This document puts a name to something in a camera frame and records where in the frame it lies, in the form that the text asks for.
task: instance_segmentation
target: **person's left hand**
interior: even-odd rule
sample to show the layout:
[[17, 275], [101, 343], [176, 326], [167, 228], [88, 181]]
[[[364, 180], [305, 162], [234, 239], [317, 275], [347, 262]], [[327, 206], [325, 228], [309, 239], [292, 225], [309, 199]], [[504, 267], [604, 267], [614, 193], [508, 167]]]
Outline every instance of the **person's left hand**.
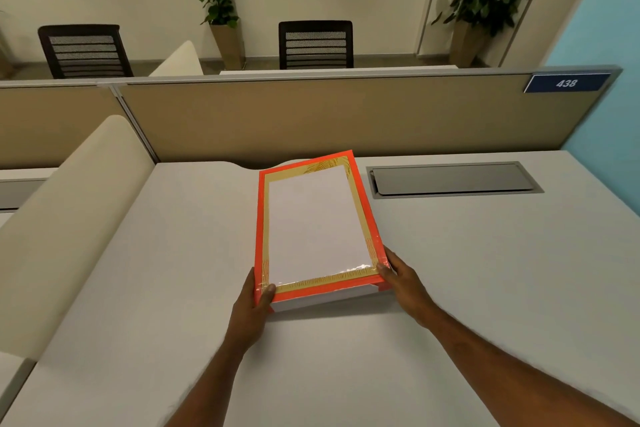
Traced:
[[271, 284], [260, 297], [260, 303], [253, 306], [253, 268], [244, 280], [244, 286], [231, 311], [225, 343], [233, 350], [244, 354], [262, 336], [264, 324], [269, 315], [269, 305], [276, 293], [275, 284]]

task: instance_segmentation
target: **mesh chair back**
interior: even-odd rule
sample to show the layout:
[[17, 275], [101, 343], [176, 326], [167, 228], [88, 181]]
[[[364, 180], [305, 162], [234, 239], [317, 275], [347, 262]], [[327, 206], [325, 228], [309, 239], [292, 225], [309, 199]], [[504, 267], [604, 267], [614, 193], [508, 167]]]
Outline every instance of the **mesh chair back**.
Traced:
[[280, 69], [353, 67], [351, 21], [290, 21], [278, 26]]
[[54, 78], [133, 76], [120, 39], [120, 26], [81, 24], [38, 29]]

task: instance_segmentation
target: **finger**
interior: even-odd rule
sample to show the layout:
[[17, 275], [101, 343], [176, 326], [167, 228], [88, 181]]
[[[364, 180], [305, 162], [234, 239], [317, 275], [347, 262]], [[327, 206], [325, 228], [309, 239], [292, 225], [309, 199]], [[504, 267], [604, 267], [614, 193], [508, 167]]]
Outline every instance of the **finger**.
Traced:
[[391, 271], [390, 268], [378, 263], [376, 269], [378, 269], [378, 273], [380, 274], [380, 276], [385, 279], [385, 282], [391, 284], [391, 286], [395, 286], [397, 284], [398, 277]]
[[402, 275], [405, 271], [410, 269], [409, 265], [405, 264], [404, 261], [396, 255], [396, 253], [389, 250], [386, 246], [385, 252], [387, 252], [387, 258], [389, 259], [391, 268], [394, 269], [398, 275]]
[[262, 296], [260, 297], [260, 302], [258, 302], [257, 308], [262, 310], [263, 312], [268, 312], [269, 305], [273, 301], [273, 297], [275, 296], [275, 294], [276, 294], [276, 285], [269, 284], [267, 289], [262, 293]]
[[255, 277], [253, 276], [253, 267], [249, 270], [249, 273], [244, 279], [242, 291], [238, 296], [238, 300], [253, 302], [253, 285], [255, 283]]

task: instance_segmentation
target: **planter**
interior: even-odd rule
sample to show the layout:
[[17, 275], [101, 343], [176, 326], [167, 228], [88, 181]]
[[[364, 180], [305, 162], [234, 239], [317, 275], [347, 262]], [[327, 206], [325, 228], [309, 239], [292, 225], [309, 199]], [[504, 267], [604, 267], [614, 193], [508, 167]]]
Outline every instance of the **planter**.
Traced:
[[244, 41], [242, 38], [242, 27], [240, 19], [235, 28], [224, 26], [212, 26], [211, 32], [216, 38], [218, 49], [222, 60], [225, 62], [225, 69], [238, 70], [244, 68]]
[[0, 80], [9, 78], [13, 75], [13, 65], [9, 62], [9, 59], [4, 55], [2, 49], [0, 49]]
[[474, 59], [491, 41], [491, 34], [482, 26], [471, 27], [464, 21], [456, 22], [453, 29], [449, 61], [458, 67], [471, 67]]

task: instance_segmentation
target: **number sign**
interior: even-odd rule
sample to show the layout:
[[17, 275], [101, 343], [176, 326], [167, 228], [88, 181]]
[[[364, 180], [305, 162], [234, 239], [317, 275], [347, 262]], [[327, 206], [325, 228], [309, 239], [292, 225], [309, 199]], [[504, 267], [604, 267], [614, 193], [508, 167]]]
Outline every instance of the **number sign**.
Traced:
[[524, 93], [598, 91], [611, 73], [574, 73], [573, 75], [533, 75]]

